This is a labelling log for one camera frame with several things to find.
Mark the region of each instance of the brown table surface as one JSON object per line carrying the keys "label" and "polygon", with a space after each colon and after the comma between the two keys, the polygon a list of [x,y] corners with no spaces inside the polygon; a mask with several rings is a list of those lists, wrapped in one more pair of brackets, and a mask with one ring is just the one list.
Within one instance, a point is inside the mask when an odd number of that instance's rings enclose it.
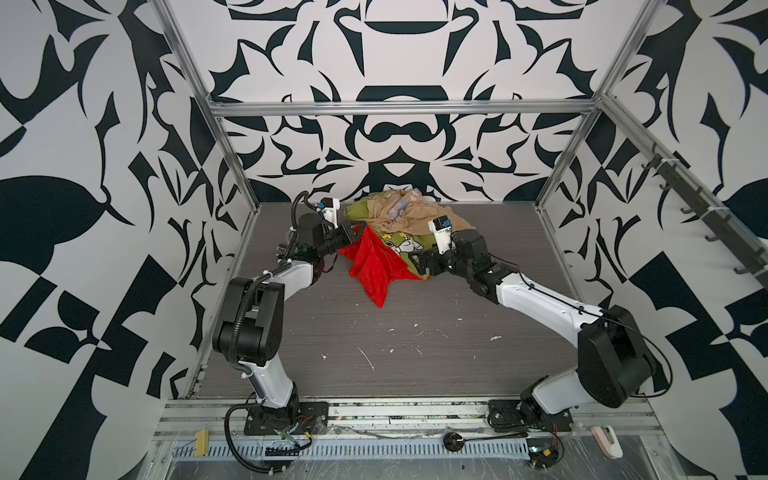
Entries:
{"label": "brown table surface", "polygon": [[[532,204],[452,208],[482,233],[493,254],[570,294]],[[307,211],[300,207],[299,215]],[[241,276],[274,265],[289,225],[289,204],[263,205]],[[351,265],[339,257],[332,272],[286,301],[280,358],[302,396],[514,395],[576,363],[570,343],[475,295],[460,277],[396,281],[379,309],[349,276]],[[252,391],[221,354],[211,353],[199,397],[243,398]]]}

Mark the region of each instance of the tan cloth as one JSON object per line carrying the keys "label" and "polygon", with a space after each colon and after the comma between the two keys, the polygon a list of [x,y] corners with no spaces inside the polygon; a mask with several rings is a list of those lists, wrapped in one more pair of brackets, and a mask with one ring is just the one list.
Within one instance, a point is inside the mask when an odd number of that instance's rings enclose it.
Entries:
{"label": "tan cloth", "polygon": [[438,204],[427,204],[419,195],[415,200],[410,200],[403,212],[394,220],[389,219],[389,212],[404,197],[413,190],[389,190],[381,194],[372,195],[368,199],[368,215],[371,218],[363,219],[368,225],[380,232],[394,233],[405,232],[411,235],[429,235],[429,221],[437,217],[448,215],[451,221],[452,231],[474,230],[466,220],[453,213],[451,207],[443,207]]}

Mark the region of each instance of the yellow sponge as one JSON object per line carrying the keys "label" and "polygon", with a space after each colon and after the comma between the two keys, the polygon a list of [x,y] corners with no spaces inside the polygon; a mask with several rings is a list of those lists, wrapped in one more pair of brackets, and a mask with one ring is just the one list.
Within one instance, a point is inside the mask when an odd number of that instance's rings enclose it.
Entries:
{"label": "yellow sponge", "polygon": [[194,435],[194,456],[201,457],[208,453],[208,429],[200,430]]}

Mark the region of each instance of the black mounting plate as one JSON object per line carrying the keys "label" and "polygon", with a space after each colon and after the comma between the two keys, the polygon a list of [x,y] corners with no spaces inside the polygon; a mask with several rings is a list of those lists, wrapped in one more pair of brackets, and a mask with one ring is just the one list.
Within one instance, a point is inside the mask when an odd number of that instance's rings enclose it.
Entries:
{"label": "black mounting plate", "polygon": [[552,430],[552,424],[558,432],[571,431],[571,413],[563,410],[557,415],[547,415],[535,424],[526,425],[520,416],[520,400],[490,400],[488,402],[488,424],[499,433],[523,431],[526,429]]}
{"label": "black mounting plate", "polygon": [[[293,436],[303,435],[304,432],[314,434],[318,429],[328,425],[328,403],[326,402],[300,402],[299,415],[312,417],[312,420],[301,425],[293,432]],[[286,419],[275,419],[271,415],[265,415],[260,406],[248,409],[243,435],[274,435],[275,430],[285,429],[289,426]]]}

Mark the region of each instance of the yellow clip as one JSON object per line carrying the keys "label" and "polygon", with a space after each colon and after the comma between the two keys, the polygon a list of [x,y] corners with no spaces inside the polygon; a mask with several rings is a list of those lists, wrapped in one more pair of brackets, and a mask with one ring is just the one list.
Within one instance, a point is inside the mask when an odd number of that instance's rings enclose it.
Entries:
{"label": "yellow clip", "polygon": [[208,453],[208,429],[202,429],[194,435],[194,456],[201,457]]}

